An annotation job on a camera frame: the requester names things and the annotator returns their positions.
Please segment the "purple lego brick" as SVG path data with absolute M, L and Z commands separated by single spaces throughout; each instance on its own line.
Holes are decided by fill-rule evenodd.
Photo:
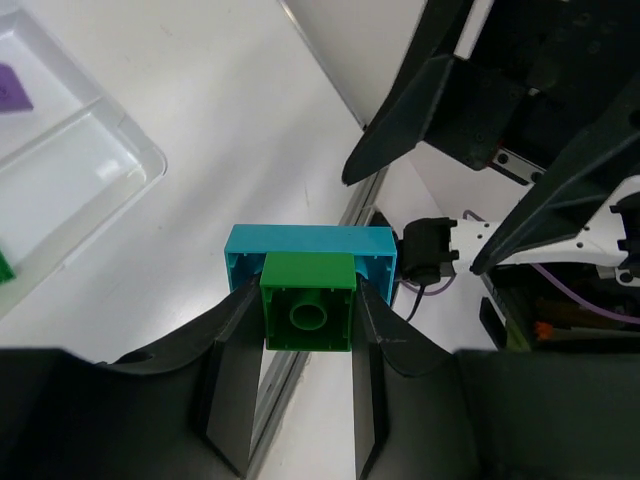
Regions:
M 14 69 L 0 65 L 0 110 L 2 113 L 32 111 L 34 108 Z

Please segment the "green lego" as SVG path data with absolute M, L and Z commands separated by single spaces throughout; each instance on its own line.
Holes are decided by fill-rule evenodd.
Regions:
M 5 284 L 15 278 L 15 273 L 4 254 L 0 252 L 0 284 Z

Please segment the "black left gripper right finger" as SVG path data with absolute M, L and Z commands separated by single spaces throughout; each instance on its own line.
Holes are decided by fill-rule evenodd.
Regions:
M 635 479 L 635 355 L 450 353 L 365 279 L 353 306 L 360 479 Z

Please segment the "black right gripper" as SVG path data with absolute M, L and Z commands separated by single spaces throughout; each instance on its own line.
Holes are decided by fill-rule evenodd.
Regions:
M 476 256 L 575 237 L 639 165 L 639 4 L 495 1 L 469 57 L 471 1 L 426 3 L 393 85 L 347 159 L 349 186 L 425 143 L 473 170 L 506 149 L 545 170 Z

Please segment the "teal lego brick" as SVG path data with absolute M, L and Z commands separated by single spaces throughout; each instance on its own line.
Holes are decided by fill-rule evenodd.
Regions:
M 349 253 L 356 272 L 392 300 L 397 250 L 389 227 L 236 224 L 224 248 L 229 289 L 260 273 L 270 252 Z

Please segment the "small green lego brick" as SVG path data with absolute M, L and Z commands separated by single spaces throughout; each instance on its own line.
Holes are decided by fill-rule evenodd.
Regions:
M 260 277 L 266 348 L 348 352 L 356 292 L 349 253 L 270 252 Z

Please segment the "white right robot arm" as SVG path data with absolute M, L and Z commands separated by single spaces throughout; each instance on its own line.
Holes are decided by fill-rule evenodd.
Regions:
M 426 143 L 482 170 L 502 152 L 541 176 L 475 256 L 570 240 L 639 172 L 639 5 L 496 1 L 468 58 L 456 52 L 472 5 L 430 1 L 394 83 L 349 156 L 355 184 Z

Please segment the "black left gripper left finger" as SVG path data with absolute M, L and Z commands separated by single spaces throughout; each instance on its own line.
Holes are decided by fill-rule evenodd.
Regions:
M 1 352 L 5 479 L 243 479 L 263 354 L 259 281 L 113 363 Z

